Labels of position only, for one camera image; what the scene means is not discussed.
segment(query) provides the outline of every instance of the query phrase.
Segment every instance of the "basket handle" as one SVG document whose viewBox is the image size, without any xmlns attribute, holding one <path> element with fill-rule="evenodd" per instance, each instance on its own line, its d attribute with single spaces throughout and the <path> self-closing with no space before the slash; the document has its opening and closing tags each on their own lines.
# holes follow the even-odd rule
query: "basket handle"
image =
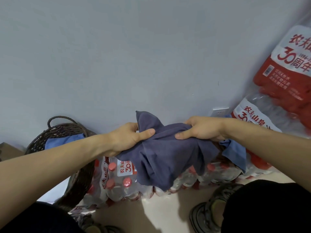
<svg viewBox="0 0 311 233">
<path fill-rule="evenodd" d="M 73 123 L 78 124 L 76 121 L 74 121 L 73 119 L 71 119 L 71 118 L 69 118 L 69 117 L 66 117 L 66 116 L 54 116 L 54 117 L 52 117 L 52 118 L 49 119 L 49 121 L 48 121 L 48 128 L 51 128 L 51 124 L 50 124 L 50 123 L 51 123 L 51 121 L 52 121 L 53 119 L 56 119 L 56 118 L 68 119 L 68 120 L 72 121 Z"/>
</svg>

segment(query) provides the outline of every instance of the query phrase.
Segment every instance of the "forearm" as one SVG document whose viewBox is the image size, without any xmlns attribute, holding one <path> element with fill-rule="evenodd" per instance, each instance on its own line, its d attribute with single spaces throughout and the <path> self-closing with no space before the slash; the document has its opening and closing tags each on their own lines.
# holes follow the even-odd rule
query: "forearm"
<svg viewBox="0 0 311 233">
<path fill-rule="evenodd" d="M 107 135 L 0 162 L 0 229 L 44 193 L 110 149 Z"/>
<path fill-rule="evenodd" d="M 238 119 L 225 121 L 225 136 L 249 149 L 311 192 L 311 140 Z"/>
</svg>

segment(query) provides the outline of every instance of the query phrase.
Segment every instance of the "hand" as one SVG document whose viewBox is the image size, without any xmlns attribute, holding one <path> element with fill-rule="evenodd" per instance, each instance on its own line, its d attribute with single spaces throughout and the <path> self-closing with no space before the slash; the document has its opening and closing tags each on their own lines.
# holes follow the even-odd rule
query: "hand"
<svg viewBox="0 0 311 233">
<path fill-rule="evenodd" d="M 175 138 L 178 140 L 196 137 L 199 139 L 211 139 L 213 141 L 225 140 L 225 121 L 228 118 L 199 117 L 193 116 L 185 121 L 185 124 L 191 125 L 187 131 L 177 133 Z"/>
<path fill-rule="evenodd" d="M 108 133 L 111 149 L 106 151 L 104 155 L 107 157 L 116 156 L 121 151 L 132 148 L 137 142 L 152 137 L 156 132 L 153 128 L 139 133 L 136 131 L 138 131 L 137 123 L 126 123 Z"/>
</svg>

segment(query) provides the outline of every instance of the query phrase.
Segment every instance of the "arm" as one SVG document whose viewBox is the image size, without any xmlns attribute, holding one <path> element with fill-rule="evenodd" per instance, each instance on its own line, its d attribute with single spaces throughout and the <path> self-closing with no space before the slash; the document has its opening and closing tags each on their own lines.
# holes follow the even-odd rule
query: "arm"
<svg viewBox="0 0 311 233">
<path fill-rule="evenodd" d="M 0 229 L 44 193 L 99 155 L 115 156 L 151 137 L 127 123 L 117 130 L 0 162 Z"/>
<path fill-rule="evenodd" d="M 233 118 L 191 117 L 177 139 L 233 139 L 311 192 L 311 140 Z"/>
</svg>

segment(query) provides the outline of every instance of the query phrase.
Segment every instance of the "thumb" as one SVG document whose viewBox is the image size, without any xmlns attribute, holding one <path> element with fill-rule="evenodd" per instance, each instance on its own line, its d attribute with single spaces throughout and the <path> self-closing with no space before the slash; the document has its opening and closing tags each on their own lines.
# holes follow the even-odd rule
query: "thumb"
<svg viewBox="0 0 311 233">
<path fill-rule="evenodd" d="M 175 138 L 177 140 L 185 140 L 185 139 L 188 139 L 189 137 L 192 137 L 192 136 L 193 136 L 193 128 L 190 128 L 187 131 L 175 134 Z"/>
<path fill-rule="evenodd" d="M 156 131 L 153 128 L 151 128 L 146 131 L 136 133 L 138 135 L 138 141 L 146 140 L 152 137 L 155 134 L 155 132 Z"/>
</svg>

